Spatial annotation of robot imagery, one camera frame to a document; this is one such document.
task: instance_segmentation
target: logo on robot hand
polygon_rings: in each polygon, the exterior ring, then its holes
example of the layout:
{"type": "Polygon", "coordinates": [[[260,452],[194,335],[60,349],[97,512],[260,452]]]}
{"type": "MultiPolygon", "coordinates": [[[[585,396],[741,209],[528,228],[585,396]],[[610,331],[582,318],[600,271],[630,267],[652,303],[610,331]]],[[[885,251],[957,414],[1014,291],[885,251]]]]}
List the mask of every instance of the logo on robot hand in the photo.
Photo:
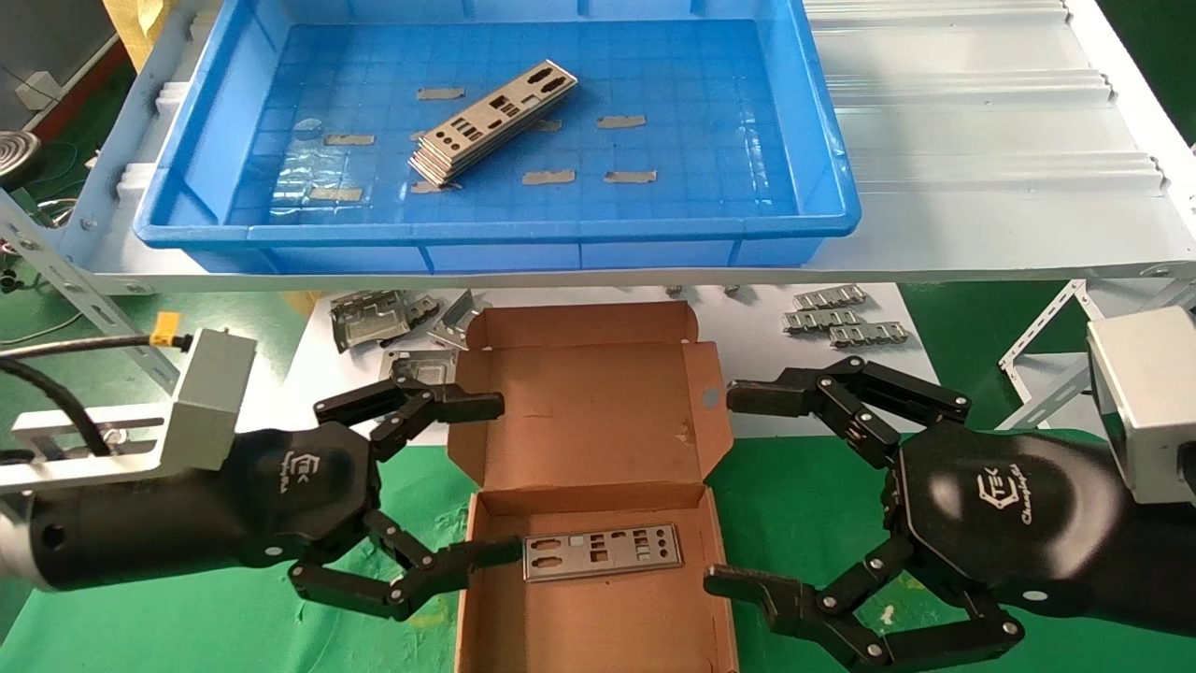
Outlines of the logo on robot hand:
{"type": "Polygon", "coordinates": [[[1017,465],[1011,465],[1009,472],[1013,475],[1012,477],[1001,477],[999,469],[986,467],[983,475],[977,475],[976,485],[980,489],[980,500],[996,509],[1023,503],[1021,522],[1030,526],[1033,522],[1033,509],[1030,506],[1029,479],[1017,465]]]}
{"type": "Polygon", "coordinates": [[[984,475],[976,476],[976,484],[980,487],[980,500],[996,509],[1005,509],[1021,500],[1013,477],[1001,477],[1000,470],[986,467],[984,475]]]}
{"type": "Polygon", "coordinates": [[[287,452],[282,457],[282,466],[279,475],[279,494],[286,494],[294,478],[297,484],[311,481],[312,475],[319,472],[319,458],[311,454],[297,457],[294,452],[287,452]]]}

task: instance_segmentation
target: black cable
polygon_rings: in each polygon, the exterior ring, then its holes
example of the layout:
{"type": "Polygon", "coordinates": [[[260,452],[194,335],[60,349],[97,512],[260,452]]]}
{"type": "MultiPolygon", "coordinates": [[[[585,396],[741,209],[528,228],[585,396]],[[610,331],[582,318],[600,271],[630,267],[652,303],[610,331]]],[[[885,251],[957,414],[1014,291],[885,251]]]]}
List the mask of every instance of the black cable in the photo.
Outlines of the black cable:
{"type": "Polygon", "coordinates": [[[61,103],[62,102],[62,98],[59,98],[57,96],[50,96],[49,93],[42,91],[41,88],[35,87],[32,84],[25,81],[24,79],[20,78],[19,74],[17,74],[17,73],[12,72],[11,69],[8,69],[8,66],[6,66],[4,63],[0,63],[0,71],[4,71],[6,73],[8,73],[8,77],[11,77],[11,78],[16,79],[17,81],[19,81],[19,82],[24,84],[25,86],[28,86],[30,88],[30,91],[36,91],[37,93],[41,93],[42,96],[45,96],[47,98],[49,98],[50,100],[54,100],[55,103],[61,103]]]}
{"type": "Polygon", "coordinates": [[[92,455],[112,455],[112,451],[104,442],[104,436],[99,434],[99,428],[96,428],[91,417],[87,416],[87,410],[84,409],[78,398],[71,394],[71,391],[41,372],[12,359],[0,357],[0,372],[31,384],[44,393],[55,406],[62,410],[62,414],[67,415],[92,455]]]}
{"type": "MultiPolygon", "coordinates": [[[[170,345],[187,351],[191,347],[193,336],[175,336],[170,345]]],[[[130,347],[148,347],[148,334],[133,334],[130,336],[96,336],[92,339],[74,339],[71,342],[54,342],[51,344],[38,344],[24,349],[0,351],[0,359],[23,361],[28,359],[41,359],[45,356],[60,356],[62,354],[80,354],[84,351],[102,351],[106,349],[128,349],[130,347]]]]}

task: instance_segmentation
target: metal frame leg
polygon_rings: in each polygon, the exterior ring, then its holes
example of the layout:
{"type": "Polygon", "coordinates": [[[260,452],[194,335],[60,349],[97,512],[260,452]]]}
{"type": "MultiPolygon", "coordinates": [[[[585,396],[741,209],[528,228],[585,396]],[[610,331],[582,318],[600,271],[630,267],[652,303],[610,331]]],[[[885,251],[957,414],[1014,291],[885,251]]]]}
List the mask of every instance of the metal frame leg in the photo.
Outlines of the metal frame leg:
{"type": "MultiPolygon", "coordinates": [[[[1080,301],[1080,306],[1088,314],[1088,319],[1105,318],[1105,314],[1100,311],[1100,306],[1088,295],[1087,281],[1085,280],[1068,282],[1051,299],[1050,304],[1043,308],[1035,322],[1021,334],[1013,348],[997,363],[1006,377],[1009,378],[1009,383],[1017,390],[1018,397],[1025,403],[997,426],[997,430],[1029,430],[1037,428],[1087,387],[1090,379],[1087,357],[1076,359],[1075,363],[1055,377],[1048,386],[1046,392],[1038,397],[1031,394],[1014,367],[1017,357],[1026,350],[1035,339],[1035,336],[1042,331],[1046,323],[1055,317],[1055,313],[1073,296],[1080,301]]],[[[1159,293],[1143,302],[1137,312],[1165,306],[1184,306],[1185,308],[1190,308],[1194,305],[1196,305],[1196,281],[1178,279],[1168,282],[1159,293]]]]}
{"type": "MultiPolygon", "coordinates": [[[[8,239],[22,256],[50,285],[67,298],[96,326],[110,336],[140,334],[129,316],[92,286],[89,277],[62,258],[42,237],[41,228],[7,191],[0,190],[0,235],[8,239]]],[[[129,357],[166,392],[178,384],[178,369],[158,349],[127,349],[129,357]]]]}

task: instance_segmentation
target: wire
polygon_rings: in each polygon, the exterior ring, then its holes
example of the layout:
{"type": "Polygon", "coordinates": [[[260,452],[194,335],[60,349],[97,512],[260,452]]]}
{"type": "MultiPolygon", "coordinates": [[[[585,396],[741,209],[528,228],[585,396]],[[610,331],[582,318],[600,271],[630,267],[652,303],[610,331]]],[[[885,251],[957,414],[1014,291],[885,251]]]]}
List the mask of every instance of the wire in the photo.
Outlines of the wire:
{"type": "Polygon", "coordinates": [[[31,384],[44,393],[71,420],[79,436],[83,438],[83,443],[86,445],[92,455],[112,455],[112,451],[104,443],[104,436],[99,434],[99,428],[96,428],[94,422],[87,416],[87,410],[84,409],[78,398],[71,394],[71,391],[41,372],[12,359],[0,357],[0,372],[31,384]]]}
{"type": "Polygon", "coordinates": [[[11,69],[8,69],[8,66],[6,66],[4,63],[0,63],[0,71],[4,71],[6,73],[8,73],[8,77],[11,77],[11,78],[16,79],[17,81],[19,81],[19,82],[24,84],[25,86],[28,86],[30,88],[30,91],[36,91],[36,92],[41,93],[42,96],[45,96],[50,100],[54,100],[55,103],[61,103],[62,102],[62,98],[59,98],[57,96],[50,96],[49,93],[42,91],[41,88],[37,88],[32,84],[25,81],[19,74],[17,74],[17,73],[12,72],[11,69]]]}
{"type": "MultiPolygon", "coordinates": [[[[37,347],[25,347],[11,351],[0,351],[0,359],[23,361],[29,359],[41,359],[45,356],[61,356],[65,354],[81,354],[86,351],[103,351],[108,349],[128,349],[132,347],[150,347],[151,335],[132,334],[129,336],[94,336],[91,339],[74,339],[72,342],[53,342],[37,347]]],[[[187,351],[191,348],[194,336],[185,334],[173,336],[170,341],[171,348],[187,351]]]]}
{"type": "Polygon", "coordinates": [[[84,178],[84,179],[77,179],[77,181],[72,182],[71,184],[63,184],[62,186],[59,186],[54,191],[50,191],[49,194],[45,194],[44,196],[42,196],[42,198],[51,198],[51,197],[57,196],[59,194],[66,191],[67,189],[72,189],[72,188],[74,188],[77,185],[79,185],[79,184],[84,184],[85,182],[87,182],[86,178],[84,178]]]}
{"type": "MultiPolygon", "coordinates": [[[[37,281],[36,280],[33,281],[33,286],[35,287],[37,286],[37,281]]],[[[41,331],[35,331],[32,334],[26,334],[24,336],[18,336],[17,339],[8,339],[7,342],[0,342],[0,347],[16,347],[17,344],[24,344],[25,342],[32,342],[33,339],[41,339],[42,336],[45,336],[48,334],[54,334],[59,329],[66,329],[67,326],[71,326],[75,322],[79,322],[79,318],[81,318],[81,317],[83,317],[83,312],[81,311],[77,312],[77,313],[74,313],[74,317],[67,319],[66,322],[55,324],[54,326],[50,326],[49,329],[43,329],[41,331]]]]}
{"type": "Polygon", "coordinates": [[[61,178],[66,177],[66,175],[68,172],[73,171],[74,167],[78,165],[78,163],[77,163],[79,160],[79,146],[78,145],[75,145],[74,142],[66,142],[66,141],[62,141],[62,140],[55,140],[53,142],[47,142],[45,143],[47,147],[53,147],[55,145],[66,145],[67,147],[71,147],[72,152],[74,152],[74,154],[71,157],[71,161],[67,164],[67,167],[62,169],[61,172],[59,172],[57,175],[55,175],[53,177],[38,177],[37,179],[30,179],[26,184],[41,184],[42,182],[54,182],[55,179],[61,179],[61,178]]]}

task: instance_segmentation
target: blue plastic tray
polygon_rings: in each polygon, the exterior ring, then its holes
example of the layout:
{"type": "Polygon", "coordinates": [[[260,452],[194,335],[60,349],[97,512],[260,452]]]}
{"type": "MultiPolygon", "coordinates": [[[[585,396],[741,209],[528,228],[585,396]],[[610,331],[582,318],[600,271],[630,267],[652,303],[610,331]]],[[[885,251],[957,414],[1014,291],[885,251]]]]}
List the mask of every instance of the blue plastic tray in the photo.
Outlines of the blue plastic tray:
{"type": "Polygon", "coordinates": [[[230,0],[135,230],[213,271],[486,273],[800,265],[859,218],[799,0],[230,0]],[[561,130],[413,192],[411,134],[543,59],[580,80],[561,130]]]}

